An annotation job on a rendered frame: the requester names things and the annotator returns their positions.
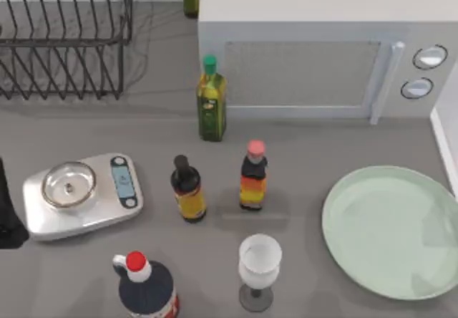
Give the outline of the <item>green capped oil bottle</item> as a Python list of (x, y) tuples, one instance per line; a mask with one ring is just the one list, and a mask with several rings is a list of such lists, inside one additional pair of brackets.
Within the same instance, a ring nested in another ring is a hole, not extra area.
[(221, 142), (226, 129), (227, 80), (217, 72), (214, 55), (203, 57), (203, 73), (196, 87), (198, 130), (204, 141)]

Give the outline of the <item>pink capped sauce bottle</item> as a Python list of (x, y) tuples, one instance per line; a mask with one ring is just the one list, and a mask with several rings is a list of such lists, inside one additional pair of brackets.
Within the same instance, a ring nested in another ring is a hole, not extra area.
[(239, 204), (242, 209), (262, 209), (267, 188), (267, 168), (265, 143), (261, 140), (250, 140), (240, 172)]

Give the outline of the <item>black capped dark bottle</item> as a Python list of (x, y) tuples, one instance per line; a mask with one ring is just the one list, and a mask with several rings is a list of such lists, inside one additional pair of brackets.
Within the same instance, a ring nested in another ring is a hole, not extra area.
[(175, 169), (170, 183), (180, 215), (188, 223), (197, 223), (204, 219), (207, 211), (200, 173), (189, 164), (185, 155), (175, 156), (173, 163)]

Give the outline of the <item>white goblet cup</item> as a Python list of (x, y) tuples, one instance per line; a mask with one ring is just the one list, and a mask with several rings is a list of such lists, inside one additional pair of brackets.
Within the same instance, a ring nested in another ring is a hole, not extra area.
[(239, 302), (248, 312), (264, 312), (273, 303), (271, 287), (280, 274), (282, 248), (272, 236), (257, 233), (243, 240), (238, 255)]

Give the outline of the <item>pale microwave oven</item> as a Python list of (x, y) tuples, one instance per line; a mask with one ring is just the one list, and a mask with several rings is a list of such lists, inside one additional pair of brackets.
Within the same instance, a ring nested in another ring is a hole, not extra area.
[[(367, 119), (390, 45), (405, 50), (381, 119), (427, 118), (458, 60), (458, 0), (200, 0), (201, 56), (228, 79), (228, 115), (240, 119)], [(419, 49), (447, 59), (417, 69)], [(405, 82), (430, 79), (419, 100)]]

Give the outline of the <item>silver kitchen scale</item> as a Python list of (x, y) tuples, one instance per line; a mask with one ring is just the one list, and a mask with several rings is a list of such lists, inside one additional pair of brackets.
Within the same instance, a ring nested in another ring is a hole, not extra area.
[(129, 220), (144, 198), (131, 157), (122, 153), (60, 163), (23, 184), (26, 228), (37, 241), (53, 241)]

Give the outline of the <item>red capped dark jug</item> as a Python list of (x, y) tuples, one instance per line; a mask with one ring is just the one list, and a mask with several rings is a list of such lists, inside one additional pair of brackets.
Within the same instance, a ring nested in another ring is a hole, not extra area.
[(180, 300), (170, 270), (140, 251), (115, 255), (118, 294), (128, 318), (178, 318)]

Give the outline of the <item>pale green plate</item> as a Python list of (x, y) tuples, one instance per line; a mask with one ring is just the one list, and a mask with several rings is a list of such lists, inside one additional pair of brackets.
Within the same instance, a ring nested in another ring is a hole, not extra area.
[(376, 165), (345, 175), (321, 228), (334, 261), (373, 293), (418, 301), (458, 287), (458, 200), (422, 173)]

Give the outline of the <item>small microwave knob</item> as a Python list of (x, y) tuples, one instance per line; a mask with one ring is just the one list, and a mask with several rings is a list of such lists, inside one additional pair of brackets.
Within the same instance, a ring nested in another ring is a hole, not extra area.
[(401, 95), (408, 100), (419, 100), (426, 97), (434, 88), (434, 83), (425, 77), (405, 82), (400, 90)]

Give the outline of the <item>large microwave knob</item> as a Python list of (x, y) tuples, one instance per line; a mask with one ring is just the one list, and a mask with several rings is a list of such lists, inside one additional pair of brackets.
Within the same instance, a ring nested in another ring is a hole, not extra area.
[(417, 69), (429, 70), (440, 66), (448, 57), (448, 51), (439, 44), (419, 49), (413, 57), (413, 65)]

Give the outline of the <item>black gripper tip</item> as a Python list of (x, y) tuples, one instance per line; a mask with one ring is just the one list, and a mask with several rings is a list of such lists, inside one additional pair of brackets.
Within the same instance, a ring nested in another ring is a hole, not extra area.
[(19, 249), (28, 239), (29, 232), (11, 201), (4, 163), (0, 158), (0, 250)]

